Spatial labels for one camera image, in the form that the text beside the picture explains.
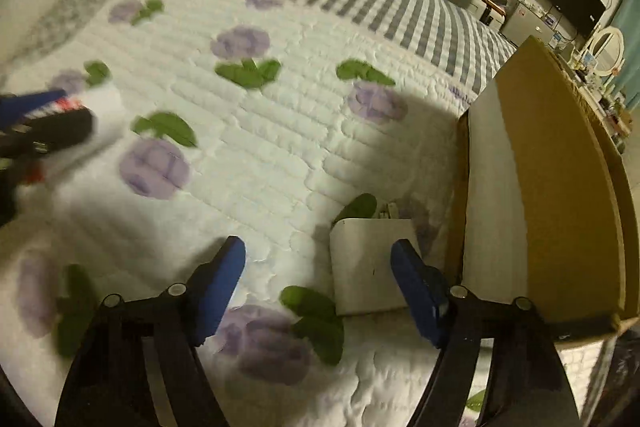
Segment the white bottle red cap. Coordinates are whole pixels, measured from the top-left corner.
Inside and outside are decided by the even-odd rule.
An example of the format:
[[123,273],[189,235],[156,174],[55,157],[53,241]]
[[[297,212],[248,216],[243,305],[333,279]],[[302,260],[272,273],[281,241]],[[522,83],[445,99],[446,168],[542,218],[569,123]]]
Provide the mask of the white bottle red cap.
[[46,148],[27,170],[26,184],[49,182],[115,143],[126,127],[126,110],[114,83],[66,94],[26,116]]

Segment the white power adapter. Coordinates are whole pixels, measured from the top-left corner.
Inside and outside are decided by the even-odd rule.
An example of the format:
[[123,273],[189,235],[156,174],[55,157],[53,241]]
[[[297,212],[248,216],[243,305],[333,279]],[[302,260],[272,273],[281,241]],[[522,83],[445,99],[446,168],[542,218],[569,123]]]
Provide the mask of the white power adapter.
[[330,257],[336,313],[386,312],[406,303],[390,267],[392,247],[407,239],[417,251],[431,237],[430,212],[405,197],[381,206],[371,194],[350,202],[334,219]]

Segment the cardboard box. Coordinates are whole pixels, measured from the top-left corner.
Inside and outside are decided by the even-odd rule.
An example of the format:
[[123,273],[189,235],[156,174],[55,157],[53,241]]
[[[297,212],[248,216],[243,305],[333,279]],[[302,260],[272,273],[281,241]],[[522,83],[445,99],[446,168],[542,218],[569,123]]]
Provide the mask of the cardboard box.
[[622,156],[538,39],[459,117],[446,280],[526,297],[559,343],[639,321],[639,231]]

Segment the white floral quilt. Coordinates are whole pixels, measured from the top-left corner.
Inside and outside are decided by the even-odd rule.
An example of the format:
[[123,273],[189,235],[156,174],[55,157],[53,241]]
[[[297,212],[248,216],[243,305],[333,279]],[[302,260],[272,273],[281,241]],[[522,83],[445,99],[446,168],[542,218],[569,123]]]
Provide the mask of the white floral quilt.
[[322,0],[108,0],[62,48],[11,72],[40,88],[106,66],[122,135],[27,197],[1,235],[1,364],[51,425],[70,366],[58,340],[79,323],[35,314],[44,285],[73,268],[81,299],[157,294],[204,249],[243,239],[247,265],[230,320],[198,353],[235,426],[397,426],[435,362],[408,314],[349,317],[337,366],[285,337],[231,352],[257,319],[278,338],[284,288],[331,295],[332,220],[356,196],[394,202],[439,262],[454,127],[512,54],[444,0],[361,0],[363,18]]

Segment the white dressing table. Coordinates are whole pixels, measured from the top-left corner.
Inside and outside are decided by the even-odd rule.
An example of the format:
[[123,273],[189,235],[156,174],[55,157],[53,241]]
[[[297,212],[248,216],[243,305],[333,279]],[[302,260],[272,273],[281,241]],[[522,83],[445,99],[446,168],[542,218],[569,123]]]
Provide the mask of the white dressing table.
[[603,124],[617,150],[621,154],[625,153],[626,142],[634,131],[634,121],[624,105],[623,97],[608,92],[608,88],[601,82],[602,78],[574,56],[565,61],[564,65],[567,67],[567,77],[572,80],[591,113]]

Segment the silver mini fridge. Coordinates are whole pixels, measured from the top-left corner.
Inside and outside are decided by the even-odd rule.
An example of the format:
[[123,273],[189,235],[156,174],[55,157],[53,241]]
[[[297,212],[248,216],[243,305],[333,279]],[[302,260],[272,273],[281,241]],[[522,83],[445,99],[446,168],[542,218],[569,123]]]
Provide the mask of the silver mini fridge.
[[559,42],[555,38],[558,20],[558,10],[553,5],[544,10],[527,0],[509,0],[500,35],[517,48],[529,37],[555,46]]

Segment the white drawer cabinet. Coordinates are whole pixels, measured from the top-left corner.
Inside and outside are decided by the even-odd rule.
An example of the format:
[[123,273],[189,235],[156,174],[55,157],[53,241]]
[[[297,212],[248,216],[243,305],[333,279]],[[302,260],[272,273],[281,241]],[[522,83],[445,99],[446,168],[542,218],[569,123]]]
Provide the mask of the white drawer cabinet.
[[498,30],[506,21],[506,10],[491,0],[450,0],[485,26]]

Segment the white oval vanity mirror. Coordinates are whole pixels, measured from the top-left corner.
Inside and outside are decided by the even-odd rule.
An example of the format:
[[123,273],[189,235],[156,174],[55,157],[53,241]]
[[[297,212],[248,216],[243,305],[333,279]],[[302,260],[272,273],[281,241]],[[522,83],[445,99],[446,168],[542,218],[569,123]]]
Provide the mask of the white oval vanity mirror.
[[592,69],[594,75],[608,77],[618,74],[624,64],[624,35],[614,26],[601,28],[590,37],[587,51],[596,61]]

